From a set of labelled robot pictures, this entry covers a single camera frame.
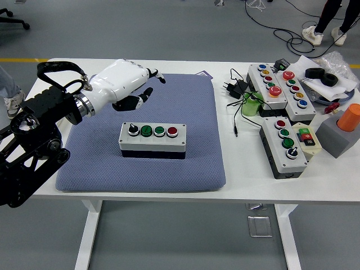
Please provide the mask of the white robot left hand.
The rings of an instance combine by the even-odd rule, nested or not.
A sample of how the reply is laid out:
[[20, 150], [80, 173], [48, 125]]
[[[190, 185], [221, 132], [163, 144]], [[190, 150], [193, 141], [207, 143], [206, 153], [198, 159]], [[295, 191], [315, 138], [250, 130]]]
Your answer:
[[112, 104], [116, 111], [139, 109], [149, 99], [152, 88], [147, 88], [138, 96], [132, 93], [152, 77], [165, 83], [164, 76], [157, 69], [144, 68], [125, 59], [116, 60], [90, 79], [92, 89], [81, 91], [83, 101], [92, 115], [100, 112], [107, 104]]

